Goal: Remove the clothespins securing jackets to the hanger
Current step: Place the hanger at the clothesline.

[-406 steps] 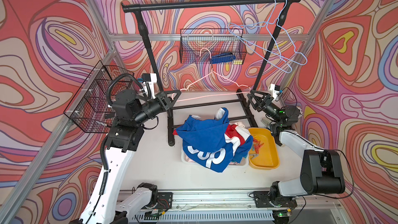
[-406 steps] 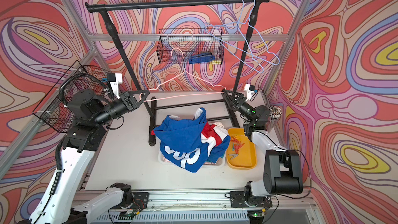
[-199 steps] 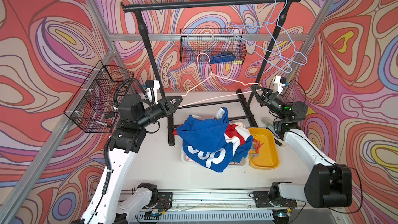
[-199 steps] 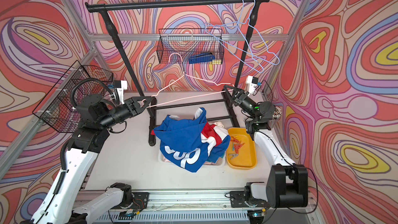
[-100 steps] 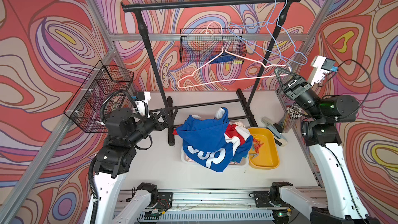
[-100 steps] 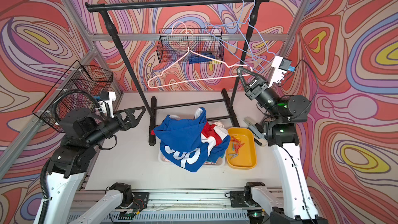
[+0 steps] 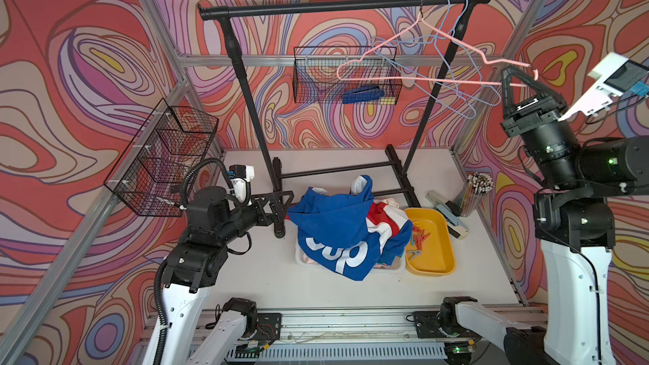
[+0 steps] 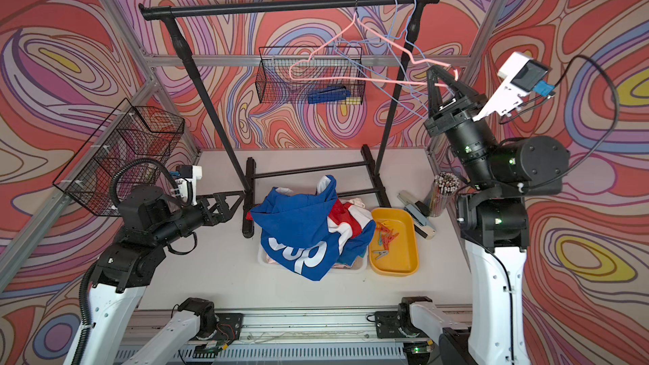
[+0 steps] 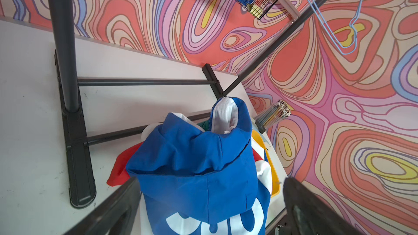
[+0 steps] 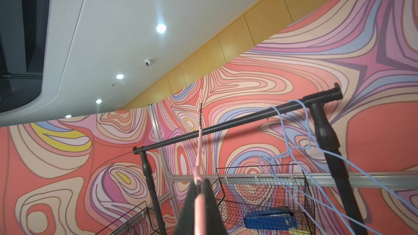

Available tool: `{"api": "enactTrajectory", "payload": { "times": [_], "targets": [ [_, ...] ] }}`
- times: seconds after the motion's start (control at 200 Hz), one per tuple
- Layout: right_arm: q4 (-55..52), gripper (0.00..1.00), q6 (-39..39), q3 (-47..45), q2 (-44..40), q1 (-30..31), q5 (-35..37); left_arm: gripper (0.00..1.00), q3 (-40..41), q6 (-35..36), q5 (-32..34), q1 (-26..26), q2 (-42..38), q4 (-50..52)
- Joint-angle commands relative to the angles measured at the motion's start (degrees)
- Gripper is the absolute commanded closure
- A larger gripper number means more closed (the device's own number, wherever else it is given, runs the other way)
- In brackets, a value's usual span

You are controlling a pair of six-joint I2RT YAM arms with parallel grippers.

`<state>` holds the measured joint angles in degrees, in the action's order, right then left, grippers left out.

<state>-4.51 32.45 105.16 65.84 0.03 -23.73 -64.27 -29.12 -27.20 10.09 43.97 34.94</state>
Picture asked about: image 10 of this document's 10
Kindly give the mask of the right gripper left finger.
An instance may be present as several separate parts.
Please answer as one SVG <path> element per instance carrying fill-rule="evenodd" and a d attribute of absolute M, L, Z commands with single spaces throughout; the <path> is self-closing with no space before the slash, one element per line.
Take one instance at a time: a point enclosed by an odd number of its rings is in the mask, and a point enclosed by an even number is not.
<path fill-rule="evenodd" d="M 185 203 L 182 208 L 180 218 L 174 230 L 174 235 L 194 235 L 194 220 L 195 220 L 195 199 L 197 189 L 195 183 L 192 181 L 186 195 Z"/>

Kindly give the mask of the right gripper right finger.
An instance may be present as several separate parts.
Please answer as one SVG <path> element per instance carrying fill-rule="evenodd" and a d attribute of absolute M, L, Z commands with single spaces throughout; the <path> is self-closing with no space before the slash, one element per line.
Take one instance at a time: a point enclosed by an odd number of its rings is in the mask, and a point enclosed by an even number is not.
<path fill-rule="evenodd" d="M 222 216 L 219 212 L 218 204 L 212 190 L 211 182 L 208 179 L 204 179 L 203 194 L 205 197 L 206 234 L 228 235 L 228 232 L 222 220 Z"/>

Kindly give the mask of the pink hanger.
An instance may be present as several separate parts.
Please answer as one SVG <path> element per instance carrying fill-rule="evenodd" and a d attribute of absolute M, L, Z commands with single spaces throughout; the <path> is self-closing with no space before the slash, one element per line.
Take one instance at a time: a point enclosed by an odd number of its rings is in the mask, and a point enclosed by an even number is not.
<path fill-rule="evenodd" d="M 198 98 L 199 129 L 198 129 L 198 149 L 196 166 L 194 169 L 194 184 L 196 186 L 196 198 L 194 201 L 194 234 L 206 234 L 206 208 L 205 196 L 202 191 L 203 179 L 201 177 L 201 154 L 202 154 L 202 90 Z"/>

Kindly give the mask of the blue hanger of green jacket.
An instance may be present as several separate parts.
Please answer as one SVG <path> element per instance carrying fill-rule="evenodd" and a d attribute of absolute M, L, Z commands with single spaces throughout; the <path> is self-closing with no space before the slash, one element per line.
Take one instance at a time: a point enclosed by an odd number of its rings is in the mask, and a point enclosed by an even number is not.
<path fill-rule="evenodd" d="M 388 187 L 380 183 L 370 174 L 366 173 L 358 166 L 350 162 L 348 159 L 341 156 L 341 154 L 339 153 L 339 141 L 336 137 L 336 134 L 332 126 L 328 122 L 327 117 L 324 115 L 324 109 L 321 105 L 317 106 L 317 109 L 311 112 L 315 125 L 319 127 L 319 129 L 315 131 L 316 137 L 314 137 L 309 126 L 309 116 L 306 105 L 300 100 L 293 100 L 293 102 L 298 103 L 298 109 L 302 108 L 305 111 L 305 126 L 307 128 L 308 133 L 308 142 L 314 141 L 316 148 L 318 148 L 322 153 L 324 153 L 325 160 L 327 161 L 329 167 L 329 171 L 331 173 L 332 178 L 335 181 L 337 189 L 339 190 L 340 199 L 343 202 L 346 213 L 343 214 L 340 211 L 338 211 L 331 201 L 328 201 L 329 204 L 327 205 L 327 207 L 335 213 L 337 213 L 337 215 L 347 226 L 351 234 L 366 235 L 368 231 L 372 231 L 375 234 L 379 233 L 367 227 L 363 222 L 363 218 L 361 216 L 356 198 L 353 194 L 351 183 L 349 181 L 346 164 L 349 164 L 350 166 L 354 167 L 363 176 L 375 183 L 378 187 L 386 190 L 389 194 L 393 195 L 409 210 L 414 211 L 415 213 L 418 212 L 418 209 L 411 203 L 402 199 L 394 191 L 390 190 Z"/>

